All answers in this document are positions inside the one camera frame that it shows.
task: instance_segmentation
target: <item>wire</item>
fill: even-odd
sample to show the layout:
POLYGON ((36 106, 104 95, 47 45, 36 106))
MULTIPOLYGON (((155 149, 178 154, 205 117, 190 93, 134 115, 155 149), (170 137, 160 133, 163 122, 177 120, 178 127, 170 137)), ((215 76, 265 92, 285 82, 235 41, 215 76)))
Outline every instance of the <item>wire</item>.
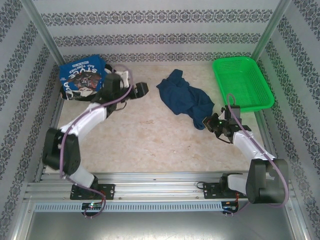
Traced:
POLYGON ((245 130, 245 128, 241 125, 241 123, 239 122, 238 118, 236 117, 234 111, 232 110, 231 108, 231 105, 230 105, 230 100, 229 100, 229 97, 231 97, 233 99, 233 104, 235 105, 236 104, 236 99, 235 99, 235 96, 232 95, 231 93, 228 93, 226 95, 226 101, 227 101, 227 104, 228 104, 228 108, 229 108, 229 111, 232 115, 232 117, 234 118, 234 120, 236 121, 236 123, 239 125, 239 127, 241 128, 241 130, 243 131, 243 133, 246 135, 247 138, 249 138, 251 140, 251 142, 257 147, 257 149, 260 151, 260 153, 265 156, 265 158, 269 161, 269 163, 273 166, 274 170, 278 173, 281 181, 282 181, 282 184, 283 184, 283 187, 284 187, 284 200, 283 202, 280 204, 280 205, 272 205, 270 204, 270 206, 274 207, 274 208, 282 208, 284 205, 286 205, 288 199, 289 199, 289 189, 288 189, 288 186, 287 186, 287 183, 286 183, 286 180, 284 178, 284 176, 282 175, 281 171, 279 170, 279 168, 277 167, 277 165, 274 163, 274 161, 267 155, 267 153, 265 151, 262 150, 262 148, 259 146, 259 144, 256 142, 256 140, 254 138, 252 138, 249 133, 245 130))
POLYGON ((204 188, 204 187, 199 187, 199 184, 202 184, 202 186, 203 186, 203 184, 206 184, 206 182, 204 182, 204 181, 199 181, 199 182, 196 184, 196 187, 197 187, 198 189, 204 190, 205 188, 204 188))
MULTIPOLYGON (((61 149, 60 149, 59 173, 60 173, 60 178, 61 178, 61 179, 65 176, 65 174, 64 174, 64 172, 63 172, 63 167, 64 167, 64 152, 65 152, 65 144, 66 144, 66 138, 67 138, 67 136, 68 136, 68 133, 75 127, 75 125, 77 124, 77 122, 79 122, 84 116, 88 115, 88 114, 91 113, 92 111, 95 111, 95 110, 100 109, 100 108, 105 108, 105 107, 107 107, 107 106, 109 106, 109 105, 112 105, 112 104, 116 104, 116 103, 121 102, 126 96, 128 96, 128 94, 130 93, 130 91, 131 91, 131 89, 132 89, 132 87, 133 87, 134 78, 133 78, 133 76, 132 76, 131 70, 129 70, 126 66, 120 65, 120 64, 119 64, 119 65, 116 65, 116 66, 114 66, 114 67, 123 67, 123 68, 125 68, 125 70, 128 71, 128 73, 129 73, 129 78, 130 78, 130 86, 129 86, 127 92, 126 92, 123 96, 119 97, 118 99, 113 100, 113 101, 110 101, 110 102, 107 102, 107 103, 104 103, 104 104, 101 104, 101 105, 99 105, 99 106, 93 107, 93 108, 88 109, 87 111, 83 112, 80 116, 78 116, 78 117, 72 122, 72 124, 70 125, 70 127, 65 131, 65 133, 64 133, 64 135, 63 135, 63 138, 62 138, 61 149)), ((94 190, 94 189, 92 189, 92 188, 89 188, 89 187, 86 187, 86 186, 83 186, 83 185, 81 185, 81 184, 76 183, 75 181, 73 181, 72 179, 70 179, 68 176, 66 176, 65 178, 66 178, 67 180, 69 180, 71 183, 75 184, 76 186, 78 186, 78 187, 80 187, 80 188, 83 188, 83 189, 85 189, 85 190, 91 191, 91 192, 93 192, 93 193, 96 193, 96 194, 99 194, 99 195, 102 196, 103 207, 101 207, 101 209, 100 209, 99 212, 97 212, 95 215, 89 217, 89 216, 86 215, 86 210, 84 211, 84 217, 85 217, 85 218, 89 217, 90 219, 92 219, 92 218, 95 218, 95 217, 99 216, 99 215, 102 213, 102 211, 105 209, 105 207, 106 207, 106 203, 107 203, 106 196, 105 196, 103 193, 101 193, 101 192, 99 192, 99 191, 97 191, 97 190, 94 190)))
POLYGON ((126 106, 127 106, 127 102, 124 103, 124 106, 122 108, 116 109, 115 111, 120 111, 122 109, 125 109, 126 106))
POLYGON ((242 208, 240 208, 240 210, 238 210, 238 211, 236 211, 236 212, 234 213, 234 215, 242 212, 242 211, 243 211, 244 209, 246 209, 249 205, 250 205, 250 202, 247 201, 246 204, 245 204, 242 208))
POLYGON ((238 192, 236 192, 235 193, 235 202, 236 202, 236 208, 239 206, 239 193, 238 192))
POLYGON ((223 213, 223 212, 226 212, 226 213, 225 213, 225 217, 227 217, 227 213, 228 213, 228 214, 231 214, 232 217, 234 216, 234 213, 233 213, 232 211, 223 209, 222 213, 223 213))
POLYGON ((224 142, 224 143, 226 143, 226 144, 230 144, 230 143, 231 143, 231 142, 229 142, 229 141, 226 141, 226 140, 221 139, 220 137, 217 137, 217 139, 219 139, 220 141, 222 141, 222 142, 224 142))

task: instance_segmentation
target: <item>patterned wallpaper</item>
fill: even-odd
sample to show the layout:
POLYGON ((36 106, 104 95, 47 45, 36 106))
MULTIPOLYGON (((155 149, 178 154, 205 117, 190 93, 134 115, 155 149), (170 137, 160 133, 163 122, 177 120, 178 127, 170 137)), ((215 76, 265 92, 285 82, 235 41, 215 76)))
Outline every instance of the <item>patterned wallpaper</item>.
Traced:
POLYGON ((320 0, 293 0, 258 61, 275 103, 264 117, 287 159, 311 239, 320 239, 320 0))
POLYGON ((187 64, 251 53, 278 2, 35 0, 34 4, 67 62, 100 54, 112 63, 187 64))
POLYGON ((59 95, 58 66, 18 0, 1 1, 0 240, 39 167, 59 95))

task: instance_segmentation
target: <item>metal floor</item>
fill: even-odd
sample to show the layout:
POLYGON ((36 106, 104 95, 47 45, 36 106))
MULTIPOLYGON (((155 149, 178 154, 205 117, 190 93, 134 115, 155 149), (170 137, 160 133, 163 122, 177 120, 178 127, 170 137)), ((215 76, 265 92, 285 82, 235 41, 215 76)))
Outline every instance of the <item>metal floor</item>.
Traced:
POLYGON ((234 217, 221 212, 37 212, 28 240, 291 240, 286 210, 250 205, 234 217))

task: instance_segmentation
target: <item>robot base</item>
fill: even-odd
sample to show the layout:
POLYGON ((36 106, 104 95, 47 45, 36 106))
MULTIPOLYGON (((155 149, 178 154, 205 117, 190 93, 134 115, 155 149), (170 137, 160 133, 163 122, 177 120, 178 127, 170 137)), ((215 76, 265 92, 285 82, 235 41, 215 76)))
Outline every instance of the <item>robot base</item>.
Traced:
MULTIPOLYGON (((203 183, 203 194, 204 199, 232 199, 236 198, 236 192, 228 188, 227 176, 224 173, 220 178, 220 182, 204 182, 203 183)), ((247 197, 238 192, 240 199, 246 199, 247 197)))
MULTIPOLYGON (((96 190, 103 193, 106 200, 113 200, 115 196, 115 187, 116 185, 114 184, 98 184, 96 190)), ((100 194, 83 189, 73 184, 71 188, 70 199, 71 200, 102 200, 102 197, 100 194)))

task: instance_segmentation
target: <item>floral border pattern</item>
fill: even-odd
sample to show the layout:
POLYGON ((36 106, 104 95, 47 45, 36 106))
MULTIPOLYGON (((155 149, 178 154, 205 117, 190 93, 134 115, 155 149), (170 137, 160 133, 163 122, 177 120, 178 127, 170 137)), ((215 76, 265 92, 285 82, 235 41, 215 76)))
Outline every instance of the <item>floral border pattern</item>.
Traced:
POLYGON ((309 92, 311 93, 312 98, 315 100, 315 104, 318 105, 318 110, 320 110, 319 73, 314 68, 314 64, 308 57, 308 54, 302 46, 302 43, 299 41, 297 34, 285 16, 280 20, 277 29, 285 41, 286 46, 295 61, 295 65, 301 73, 301 76, 306 82, 306 86, 309 88, 309 92))
POLYGON ((16 20, 22 9, 22 4, 19 0, 7 0, 0 10, 0 43, 6 37, 11 25, 16 20))
MULTIPOLYGON (((87 58, 92 54, 64 55, 67 63, 87 58)), ((250 52, 151 52, 151 53, 111 53, 100 54, 108 63, 132 62, 196 62, 213 61, 220 58, 247 56, 250 52)))
POLYGON ((42 13, 50 26, 162 23, 267 23, 271 9, 148 10, 42 13))
POLYGON ((11 92, 11 88, 14 87, 14 83, 17 80, 18 73, 21 70, 23 63, 30 51, 31 46, 34 44, 38 31, 35 25, 30 21, 26 30, 23 33, 19 44, 16 46, 9 63, 6 65, 6 69, 3 71, 0 79, 0 112, 2 106, 6 103, 8 94, 11 92))
POLYGON ((44 89, 39 108, 31 127, 31 131, 29 136, 26 138, 25 148, 23 150, 23 154, 21 155, 19 165, 15 171, 14 181, 11 183, 12 186, 10 188, 9 195, 7 196, 7 201, 4 204, 4 211, 1 213, 0 239, 6 239, 6 235, 9 232, 10 224, 13 220, 12 218, 17 206, 17 200, 21 193, 21 187, 23 186, 23 181, 25 180, 29 163, 33 156, 33 150, 35 148, 41 127, 43 126, 43 121, 47 113, 47 107, 50 103, 50 97, 57 83, 58 73, 59 67, 55 64, 50 73, 48 83, 44 89))
POLYGON ((9 124, 8 130, 6 131, 7 134, 3 138, 0 149, 0 180, 3 179, 2 175, 6 171, 6 165, 8 165, 8 161, 11 158, 13 147, 16 144, 16 140, 25 121, 31 101, 37 90, 38 82, 40 81, 49 56, 50 51, 47 46, 44 45, 40 51, 38 59, 35 62, 27 84, 24 87, 19 104, 14 112, 12 122, 9 124))
POLYGON ((275 119, 275 122, 277 124, 277 128, 279 130, 281 140, 283 142, 284 149, 287 153, 288 160, 290 162, 290 166, 292 169, 292 172, 295 176, 295 180, 298 184, 299 190, 301 191, 301 195, 303 197, 303 202, 306 211, 308 212, 308 216, 310 221, 312 222, 312 227, 315 230, 315 235, 320 238, 320 212, 319 207, 316 206, 316 199, 313 196, 312 190, 310 190, 310 183, 308 182, 308 174, 305 172, 305 170, 302 167, 302 163, 299 159, 299 156, 297 154, 297 150, 295 148, 295 145, 293 143, 290 131, 288 129, 287 123, 284 119, 284 114, 281 111, 281 108, 279 106, 277 97, 275 95, 275 92, 272 88, 269 76, 267 74, 267 71, 262 63, 261 60, 257 62, 262 75, 264 76, 266 82, 268 83, 270 90, 274 96, 274 105, 271 107, 271 111, 273 113, 273 117, 275 119))
POLYGON ((316 39, 320 41, 320 7, 315 0, 294 0, 299 12, 310 26, 316 39))
POLYGON ((58 47, 143 44, 256 44, 259 33, 162 33, 56 36, 58 47))
POLYGON ((265 46, 265 51, 272 62, 276 76, 278 77, 280 85, 282 86, 284 95, 288 100, 292 114, 295 117, 297 127, 300 129, 304 144, 307 146, 308 153, 313 161, 313 166, 315 169, 317 169, 317 174, 320 175, 320 144, 318 139, 315 137, 315 131, 312 129, 312 126, 309 123, 309 119, 306 116, 304 107, 299 100, 295 87, 291 83, 286 67, 284 66, 272 40, 270 40, 265 46))

